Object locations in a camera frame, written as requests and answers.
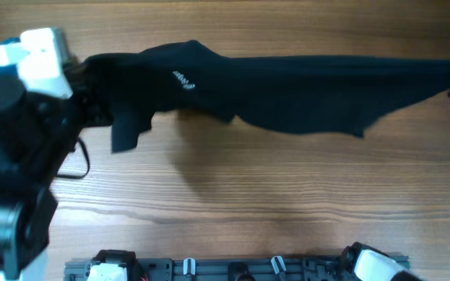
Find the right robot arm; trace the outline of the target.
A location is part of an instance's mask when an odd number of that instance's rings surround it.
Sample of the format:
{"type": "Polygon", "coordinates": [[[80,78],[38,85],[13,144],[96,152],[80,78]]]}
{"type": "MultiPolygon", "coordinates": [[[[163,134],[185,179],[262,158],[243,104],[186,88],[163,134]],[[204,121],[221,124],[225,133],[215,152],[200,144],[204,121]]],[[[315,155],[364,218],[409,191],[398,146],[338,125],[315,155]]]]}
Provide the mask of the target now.
{"type": "Polygon", "coordinates": [[[337,277],[359,281],[423,281],[392,257],[359,243],[346,247],[342,252],[337,277]]]}

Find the black t-shirt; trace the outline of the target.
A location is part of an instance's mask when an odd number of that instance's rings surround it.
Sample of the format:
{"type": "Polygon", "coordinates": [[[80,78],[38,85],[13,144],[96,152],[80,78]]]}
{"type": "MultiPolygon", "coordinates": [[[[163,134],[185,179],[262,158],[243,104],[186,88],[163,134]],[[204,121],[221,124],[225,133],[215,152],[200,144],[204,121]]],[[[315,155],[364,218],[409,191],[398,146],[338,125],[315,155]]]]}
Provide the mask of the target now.
{"type": "Polygon", "coordinates": [[[383,116],[450,88],[450,59],[353,55],[231,58],[191,40],[87,58],[112,116],[112,149],[137,146],[157,112],[193,109],[281,133],[362,137],[383,116]]]}

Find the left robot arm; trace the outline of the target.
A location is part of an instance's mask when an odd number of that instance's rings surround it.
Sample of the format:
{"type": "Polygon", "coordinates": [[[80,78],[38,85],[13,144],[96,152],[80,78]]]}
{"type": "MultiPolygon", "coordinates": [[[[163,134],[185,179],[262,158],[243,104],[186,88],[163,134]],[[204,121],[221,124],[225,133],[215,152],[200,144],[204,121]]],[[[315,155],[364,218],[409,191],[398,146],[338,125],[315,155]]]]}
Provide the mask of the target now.
{"type": "Polygon", "coordinates": [[[93,95],[83,64],[65,70],[73,94],[53,98],[0,74],[0,274],[16,280],[49,243],[57,200],[52,181],[83,128],[110,118],[93,95]]]}

